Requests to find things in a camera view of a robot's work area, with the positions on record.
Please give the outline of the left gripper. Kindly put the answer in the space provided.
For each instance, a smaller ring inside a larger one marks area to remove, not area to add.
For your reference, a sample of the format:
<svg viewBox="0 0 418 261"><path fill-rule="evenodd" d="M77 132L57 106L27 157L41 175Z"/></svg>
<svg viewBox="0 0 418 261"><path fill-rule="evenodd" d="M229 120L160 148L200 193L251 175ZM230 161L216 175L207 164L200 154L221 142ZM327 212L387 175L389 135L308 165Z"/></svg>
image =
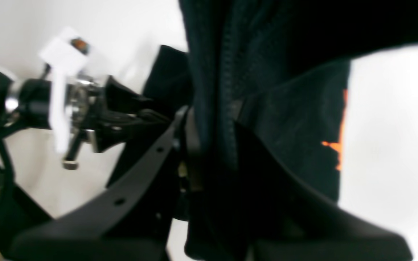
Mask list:
<svg viewBox="0 0 418 261"><path fill-rule="evenodd" d="M0 69L0 140L26 128L52 129L52 81L16 79ZM61 113L67 120L67 143L88 142L95 153L117 144L165 130L171 118L146 109L151 99L140 95L113 76L103 88L106 107L97 105L100 85L84 73L67 84Z"/></svg>

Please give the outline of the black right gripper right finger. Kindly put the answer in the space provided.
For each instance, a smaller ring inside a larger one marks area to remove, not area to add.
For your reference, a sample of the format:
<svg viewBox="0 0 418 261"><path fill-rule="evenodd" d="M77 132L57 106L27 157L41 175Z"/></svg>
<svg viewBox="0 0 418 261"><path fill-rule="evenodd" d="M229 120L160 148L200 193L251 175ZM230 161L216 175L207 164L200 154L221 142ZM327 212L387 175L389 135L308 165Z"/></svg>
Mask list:
<svg viewBox="0 0 418 261"><path fill-rule="evenodd" d="M411 261L399 234L340 209L235 125L248 261Z"/></svg>

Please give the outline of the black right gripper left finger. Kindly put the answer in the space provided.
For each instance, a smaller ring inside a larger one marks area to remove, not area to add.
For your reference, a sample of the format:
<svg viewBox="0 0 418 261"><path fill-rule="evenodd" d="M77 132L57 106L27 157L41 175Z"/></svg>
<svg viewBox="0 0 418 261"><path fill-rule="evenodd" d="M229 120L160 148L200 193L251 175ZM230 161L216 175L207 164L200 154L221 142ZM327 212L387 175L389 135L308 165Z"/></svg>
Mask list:
<svg viewBox="0 0 418 261"><path fill-rule="evenodd" d="M164 133L108 190L61 218L19 234L15 261L171 261L167 245L183 195L196 190L189 157L194 109L183 106Z"/></svg>

